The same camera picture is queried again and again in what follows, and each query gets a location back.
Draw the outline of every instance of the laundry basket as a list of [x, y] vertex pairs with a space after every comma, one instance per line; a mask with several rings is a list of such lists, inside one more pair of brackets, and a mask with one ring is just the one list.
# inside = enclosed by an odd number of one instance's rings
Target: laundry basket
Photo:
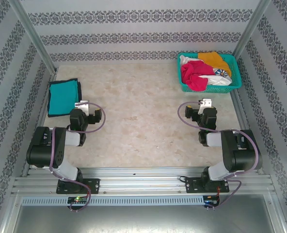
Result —
[[[178, 77], [179, 82], [181, 84], [182, 91], [186, 92], [196, 92], [191, 90], [188, 85], [184, 84], [181, 81], [181, 70], [180, 70], [180, 56], [184, 55], [186, 57], [190, 58], [197, 58], [197, 53], [187, 53], [182, 52], [178, 54], [178, 60], [177, 60], [177, 68], [178, 68]], [[233, 55], [230, 54], [220, 54], [220, 56], [223, 58], [223, 60], [229, 65], [231, 72], [232, 72], [232, 83], [229, 86], [215, 86], [215, 85], [207, 85], [207, 88], [205, 91], [201, 92], [208, 92], [208, 93], [229, 93], [230, 91], [240, 88], [241, 87], [241, 77], [239, 73], [239, 68], [237, 66], [237, 62]]]

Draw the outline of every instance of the red cloth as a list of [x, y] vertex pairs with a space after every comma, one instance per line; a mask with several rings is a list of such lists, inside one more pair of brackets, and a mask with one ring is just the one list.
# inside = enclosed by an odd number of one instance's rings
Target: red cloth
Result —
[[181, 67], [181, 80], [193, 91], [206, 90], [208, 79], [200, 75], [215, 75], [215, 72], [202, 61], [189, 61]]

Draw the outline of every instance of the patterned wallpaper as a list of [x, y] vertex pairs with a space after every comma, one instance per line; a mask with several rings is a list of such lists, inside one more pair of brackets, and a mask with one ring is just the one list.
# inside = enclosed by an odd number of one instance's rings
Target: patterned wallpaper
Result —
[[22, 0], [54, 63], [170, 62], [231, 53], [259, 0]]
[[0, 0], [0, 216], [20, 176], [49, 71], [6, 0]]
[[287, 1], [272, 0], [239, 59], [239, 97], [287, 220]]

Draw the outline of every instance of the beige floor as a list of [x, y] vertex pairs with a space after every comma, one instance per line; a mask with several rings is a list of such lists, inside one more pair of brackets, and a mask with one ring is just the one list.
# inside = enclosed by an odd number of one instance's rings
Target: beige floor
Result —
[[[177, 108], [185, 101], [211, 98], [218, 111], [217, 129], [239, 128], [230, 95], [182, 92], [175, 64], [61, 66], [57, 80], [70, 78], [81, 82], [82, 99], [101, 105], [107, 115], [103, 129], [88, 134], [83, 147], [65, 148], [66, 157], [77, 167], [217, 163], [222, 159], [221, 148], [203, 147], [198, 130], [179, 120]], [[69, 116], [45, 121], [49, 127], [68, 124]]]

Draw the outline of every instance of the orange cloth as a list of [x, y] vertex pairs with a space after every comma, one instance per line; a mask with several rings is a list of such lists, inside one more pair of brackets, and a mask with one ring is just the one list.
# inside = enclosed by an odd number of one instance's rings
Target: orange cloth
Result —
[[213, 68], [224, 69], [230, 77], [232, 76], [229, 65], [216, 52], [199, 52], [198, 59]]

